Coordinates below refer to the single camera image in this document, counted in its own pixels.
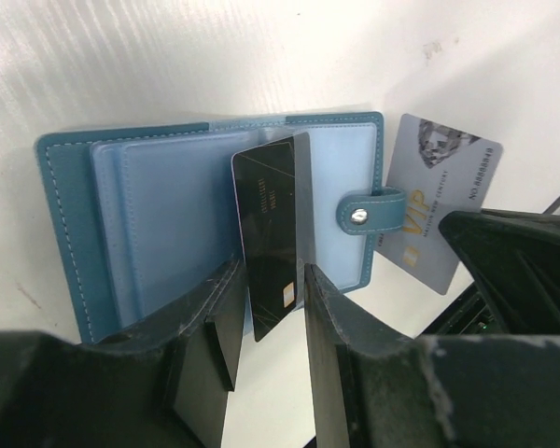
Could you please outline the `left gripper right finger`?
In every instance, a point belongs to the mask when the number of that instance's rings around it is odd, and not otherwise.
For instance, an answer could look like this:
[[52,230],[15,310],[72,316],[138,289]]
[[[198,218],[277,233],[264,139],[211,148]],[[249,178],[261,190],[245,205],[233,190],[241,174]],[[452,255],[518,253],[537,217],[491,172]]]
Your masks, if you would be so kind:
[[409,338],[304,268],[320,447],[560,447],[560,336]]

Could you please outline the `blue card holder wallet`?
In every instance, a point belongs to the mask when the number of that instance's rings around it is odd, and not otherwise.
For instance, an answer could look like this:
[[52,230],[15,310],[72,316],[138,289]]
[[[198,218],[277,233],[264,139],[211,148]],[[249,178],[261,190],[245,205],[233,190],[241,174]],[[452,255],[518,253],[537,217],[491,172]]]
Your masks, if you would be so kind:
[[98,343],[196,287],[241,252],[231,160],[307,133],[316,261],[343,292],[371,279],[404,195],[382,182],[376,111],[48,133],[35,153],[80,338]]

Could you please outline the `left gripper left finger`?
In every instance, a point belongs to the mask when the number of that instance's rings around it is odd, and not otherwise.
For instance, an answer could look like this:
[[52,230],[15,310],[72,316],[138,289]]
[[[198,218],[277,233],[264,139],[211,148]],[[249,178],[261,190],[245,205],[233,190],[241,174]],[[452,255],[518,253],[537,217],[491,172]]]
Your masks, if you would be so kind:
[[0,331],[0,447],[218,447],[245,299],[232,259],[96,344]]

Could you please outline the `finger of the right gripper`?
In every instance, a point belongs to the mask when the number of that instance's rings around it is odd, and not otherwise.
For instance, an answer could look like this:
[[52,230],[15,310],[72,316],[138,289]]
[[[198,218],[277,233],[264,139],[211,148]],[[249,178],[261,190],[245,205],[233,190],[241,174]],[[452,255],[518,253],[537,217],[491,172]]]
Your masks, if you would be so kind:
[[439,230],[506,333],[560,335],[560,216],[454,211]]

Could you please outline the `silver VIP credit card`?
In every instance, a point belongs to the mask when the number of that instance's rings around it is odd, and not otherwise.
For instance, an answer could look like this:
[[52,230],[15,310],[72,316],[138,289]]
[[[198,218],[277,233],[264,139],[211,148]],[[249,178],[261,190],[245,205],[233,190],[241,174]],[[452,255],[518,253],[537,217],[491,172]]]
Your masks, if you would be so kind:
[[404,224],[380,237],[377,252],[445,294],[459,258],[442,237],[440,222],[454,211],[482,208],[502,154],[493,140],[403,115],[387,185],[406,193]]

